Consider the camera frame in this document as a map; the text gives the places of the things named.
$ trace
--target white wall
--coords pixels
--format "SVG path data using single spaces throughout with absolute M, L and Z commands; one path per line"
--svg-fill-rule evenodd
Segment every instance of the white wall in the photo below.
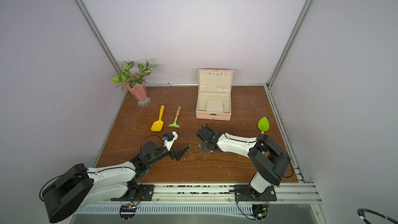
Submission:
M 267 82 L 305 0 L 83 0 L 119 61 L 158 65 L 148 82 L 197 83 L 198 68 Z
M 39 189 L 90 167 L 123 98 L 72 0 L 0 0 L 1 223 L 48 223 Z
M 272 88 L 336 224 L 398 219 L 397 16 L 398 0 L 315 0 Z

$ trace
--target black cable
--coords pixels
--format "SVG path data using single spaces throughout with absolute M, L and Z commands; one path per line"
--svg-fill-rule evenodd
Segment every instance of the black cable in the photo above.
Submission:
M 141 196 L 142 196 L 142 192 L 140 192 L 140 198 L 138 199 L 137 204 L 135 204 L 133 201 L 135 201 L 135 200 L 137 199 L 138 194 L 137 194 L 137 196 L 134 198 L 134 200 L 130 201 L 129 204 L 126 204 L 126 206 L 127 206 L 127 205 L 131 205 L 131 203 L 132 203 L 132 205 L 133 205 L 133 208 L 132 208 L 131 210 L 123 210 L 124 213 L 126 213 L 126 212 L 132 212 L 132 213 L 133 213 L 132 216 L 129 218 L 129 220 L 132 219 L 132 218 L 137 214 L 137 211 L 138 211 L 138 204 L 139 204 L 140 201 L 141 201 Z M 122 220 L 125 220 L 125 219 L 121 216 L 121 208 L 122 208 L 122 206 L 123 206 L 123 205 L 121 205 L 120 208 L 119 208 L 119 216 L 122 218 Z
M 140 152 L 139 152 L 139 153 L 141 153 L 142 143 L 144 143 L 144 141 L 145 141 L 147 138 L 152 137 L 152 136 L 156 136 L 156 137 L 160 138 L 161 141 L 163 140 L 161 137 L 159 137 L 159 136 L 157 136 L 157 135 L 155 135 L 155 134 L 154 134 L 154 135 L 149 135 L 149 136 L 147 136 L 147 137 L 144 138 L 144 139 L 142 140 L 142 142 L 141 142 L 141 145 L 140 145 Z
M 249 219 L 249 220 L 257 220 L 257 219 L 252 219 L 252 218 L 249 218 L 249 217 L 247 217 L 246 215 L 245 215 L 245 213 L 243 213 L 243 211 L 240 209 L 240 207 L 238 206 L 238 203 L 236 202 L 236 198 L 235 198 L 235 204 L 236 204 L 236 207 L 239 209 L 239 211 L 242 213 L 242 215 L 244 215 L 247 219 Z
M 235 140 L 235 141 L 239 141 L 239 142 L 245 142 L 245 143 L 256 143 L 256 142 L 259 142 L 259 140 L 256 140 L 256 141 L 251 141 L 251 142 L 246 142 L 246 141 L 241 141 L 241 140 L 236 140 L 236 139 L 233 139 L 232 138 L 232 140 Z M 290 165 L 290 167 L 292 168 L 292 174 L 290 175 L 290 176 L 288 176 L 288 177 L 284 177 L 284 178 L 289 178 L 289 177 L 293 177 L 293 175 L 295 174 L 294 173 L 294 169 L 293 169 L 293 165 L 292 165 L 292 163 L 290 162 L 290 159 L 285 155 L 285 153 L 282 151 L 282 149 L 281 148 L 279 148 L 279 146 L 278 145 L 275 145 L 275 147 L 276 148 L 278 148 L 280 151 L 281 151 L 281 153 L 285 156 L 285 158 L 287 159 L 287 161 L 289 161 L 289 165 Z
M 56 177 L 52 178 L 51 180 L 49 180 L 48 182 L 46 182 L 46 183 L 43 185 L 43 187 L 41 187 L 41 189 L 40 189 L 40 191 L 39 191 L 39 198 L 40 198 L 40 200 L 41 200 L 42 202 L 44 202 L 44 199 L 42 198 L 41 192 L 43 191 L 44 187 L 46 187 L 46 185 L 47 185 L 49 182 L 51 182 L 51 181 L 54 180 L 54 179 L 57 179 L 58 177 L 62 177 L 62 176 L 65 176 L 65 175 L 70 175 L 70 174 L 76 174 L 76 173 L 90 173 L 90 174 L 96 174 L 96 173 L 99 173 L 99 172 L 103 172 L 103 171 L 105 171 L 105 170 L 112 170 L 112 169 L 118 169 L 118 168 L 127 168 L 127 169 L 131 169 L 132 171 L 134 171 L 135 173 L 137 173 L 135 170 L 133 170 L 133 169 L 130 168 L 130 167 L 119 166 L 119 167 L 113 167 L 113 168 L 103 169 L 103 170 L 100 170 L 100 171 L 97 171 L 97 172 L 70 172 L 70 173 L 62 174 L 62 175 L 59 175 L 59 176 L 56 176 Z
M 357 210 L 357 213 L 358 213 L 359 217 L 360 217 L 366 224 L 372 224 L 372 223 L 371 223 L 370 221 L 368 221 L 368 220 L 365 218 L 365 212 L 378 215 L 378 216 L 380 216 L 380 217 L 383 217 L 384 219 L 387 219 L 387 220 L 391 221 L 392 223 L 398 224 L 398 221 L 396 221 L 396 220 L 394 220 L 394 219 L 392 219 L 392 218 L 386 216 L 385 214 L 382 214 L 382 213 L 379 213 L 379 212 L 376 212 L 376 211 L 373 211 L 373 210 L 367 209 L 367 208 L 360 208 L 360 209 Z
M 292 174 L 291 174 L 290 176 L 288 176 L 288 177 L 284 177 L 284 178 L 293 177 L 293 175 L 295 174 L 295 173 L 294 173 L 294 170 L 293 170 L 293 165 L 292 165 L 292 163 L 291 163 L 291 162 L 289 162 L 289 165 L 290 165 L 290 167 L 292 168 Z

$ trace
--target wooden tabletop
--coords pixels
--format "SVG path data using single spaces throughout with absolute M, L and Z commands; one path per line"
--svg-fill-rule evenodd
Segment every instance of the wooden tabletop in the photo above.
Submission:
M 278 124 L 271 109 L 265 89 L 262 86 L 234 86 L 231 93 L 232 116 L 230 121 L 197 119 L 195 115 L 198 87 L 147 87 L 151 103 L 139 107 L 136 98 L 127 93 L 112 131 L 102 150 L 96 167 L 120 164 L 133 158 L 140 149 L 142 140 L 156 134 L 163 137 L 166 132 L 177 131 L 179 135 L 173 149 L 191 146 L 189 152 L 177 162 L 170 157 L 159 161 L 149 169 L 140 182 L 245 182 L 251 181 L 256 169 L 251 160 L 231 152 L 207 154 L 199 147 L 201 140 L 196 136 L 201 126 L 208 124 L 214 132 L 231 132 L 241 137 L 258 137 L 257 122 L 264 116 L 269 120 L 265 132 L 284 150 Z M 152 123 L 159 119 L 160 105 L 165 105 L 160 132 L 150 130 Z M 174 122 L 176 110 L 182 106 L 177 124 L 180 128 L 168 127 Z M 158 137 L 147 141 L 159 142 Z M 285 176 L 291 175 L 289 167 Z M 282 182 L 298 182 L 296 175 L 283 178 Z

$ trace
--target wooden handle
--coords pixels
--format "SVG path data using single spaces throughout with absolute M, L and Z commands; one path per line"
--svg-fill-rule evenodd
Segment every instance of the wooden handle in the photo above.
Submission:
M 177 112 L 176 112 L 176 117 L 178 117 L 180 115 L 180 112 L 181 112 L 181 106 L 178 106 Z
M 159 113 L 159 120 L 162 119 L 163 111 L 164 111 L 164 105 L 161 105 L 161 106 L 160 106 L 160 113 Z

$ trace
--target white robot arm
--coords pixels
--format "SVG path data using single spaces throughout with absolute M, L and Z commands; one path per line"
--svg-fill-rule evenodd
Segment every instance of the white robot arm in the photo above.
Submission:
M 268 187 L 281 183 L 291 161 L 288 153 L 265 134 L 258 138 L 244 138 L 226 132 L 214 133 L 208 125 L 204 125 L 197 136 L 207 153 L 233 152 L 250 158 L 258 172 L 245 190 L 254 201 L 263 199 Z
M 140 191 L 136 180 L 147 174 L 150 166 L 167 156 L 179 161 L 188 151 L 189 147 L 185 147 L 174 152 L 172 146 L 177 138 L 178 133 L 168 132 L 161 147 L 154 141 L 146 142 L 139 154 L 122 164 L 102 168 L 86 168 L 82 163 L 73 166 L 40 191 L 50 222 L 62 221 L 77 209 L 105 199 L 135 200 Z

